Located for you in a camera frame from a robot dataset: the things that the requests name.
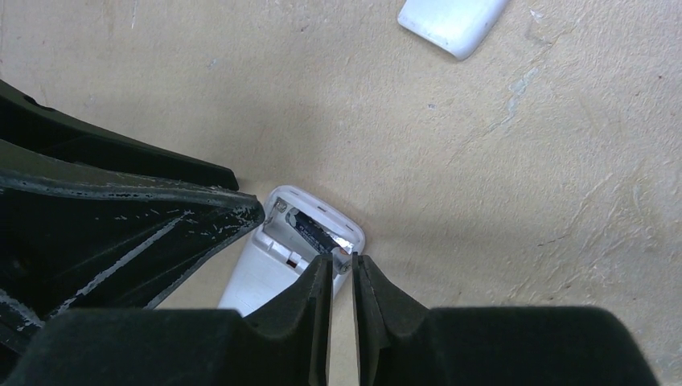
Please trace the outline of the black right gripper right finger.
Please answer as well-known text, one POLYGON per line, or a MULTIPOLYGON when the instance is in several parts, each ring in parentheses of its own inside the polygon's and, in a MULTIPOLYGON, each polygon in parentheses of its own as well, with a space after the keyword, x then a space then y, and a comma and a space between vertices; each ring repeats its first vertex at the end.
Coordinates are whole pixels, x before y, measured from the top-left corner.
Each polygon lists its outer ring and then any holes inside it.
POLYGON ((654 385, 627 328, 592 306, 428 308, 354 257, 362 385, 654 385))

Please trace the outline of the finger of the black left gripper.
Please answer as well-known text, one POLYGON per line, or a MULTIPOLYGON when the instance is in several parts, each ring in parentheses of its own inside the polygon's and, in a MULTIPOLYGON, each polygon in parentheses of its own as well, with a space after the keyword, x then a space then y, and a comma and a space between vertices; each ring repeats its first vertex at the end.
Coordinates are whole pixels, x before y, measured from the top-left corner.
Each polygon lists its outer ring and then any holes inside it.
POLYGON ((1 139, 65 162, 230 191, 240 189, 233 171, 226 167, 78 120, 40 105, 5 81, 1 82, 1 139))
POLYGON ((238 191, 1 144, 1 345, 74 308, 152 308, 263 222, 238 191))

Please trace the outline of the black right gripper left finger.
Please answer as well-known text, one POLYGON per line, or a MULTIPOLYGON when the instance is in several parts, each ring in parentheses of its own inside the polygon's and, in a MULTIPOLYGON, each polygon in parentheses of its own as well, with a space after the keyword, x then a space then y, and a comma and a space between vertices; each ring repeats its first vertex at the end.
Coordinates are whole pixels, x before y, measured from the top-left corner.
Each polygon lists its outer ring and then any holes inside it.
POLYGON ((333 264, 316 257, 247 316, 234 310, 71 310, 52 319, 9 385, 325 385, 333 264))

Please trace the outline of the white remote control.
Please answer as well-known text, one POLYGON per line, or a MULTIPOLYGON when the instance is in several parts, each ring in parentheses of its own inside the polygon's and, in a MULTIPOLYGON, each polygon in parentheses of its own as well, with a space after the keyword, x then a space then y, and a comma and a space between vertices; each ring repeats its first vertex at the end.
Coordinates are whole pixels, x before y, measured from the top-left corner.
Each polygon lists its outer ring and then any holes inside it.
POLYGON ((335 250, 332 271, 335 297, 351 270, 351 255, 363 252, 362 228, 328 203, 291 185, 276 187, 265 201, 265 221, 251 233, 220 298, 220 309, 246 316, 293 285, 318 254, 285 221, 292 208, 321 225, 344 249, 335 250))

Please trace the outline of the black AAA battery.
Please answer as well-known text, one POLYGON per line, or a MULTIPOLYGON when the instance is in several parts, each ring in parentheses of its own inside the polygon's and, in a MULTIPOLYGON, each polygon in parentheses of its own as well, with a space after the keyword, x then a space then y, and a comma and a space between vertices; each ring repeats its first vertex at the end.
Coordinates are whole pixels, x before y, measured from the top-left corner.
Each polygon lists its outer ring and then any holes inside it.
POLYGON ((338 244, 321 225, 298 209, 290 209, 285 214, 285 221, 318 254, 331 254, 335 250, 342 254, 351 254, 350 250, 338 244))

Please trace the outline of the white battery cover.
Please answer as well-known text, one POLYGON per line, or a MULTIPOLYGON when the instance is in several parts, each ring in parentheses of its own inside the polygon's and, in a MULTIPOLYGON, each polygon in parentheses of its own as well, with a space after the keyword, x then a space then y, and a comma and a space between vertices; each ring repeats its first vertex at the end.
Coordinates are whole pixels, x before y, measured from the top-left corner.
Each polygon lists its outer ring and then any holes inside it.
POLYGON ((407 0, 397 22, 450 53, 470 57, 507 7, 508 0, 407 0))

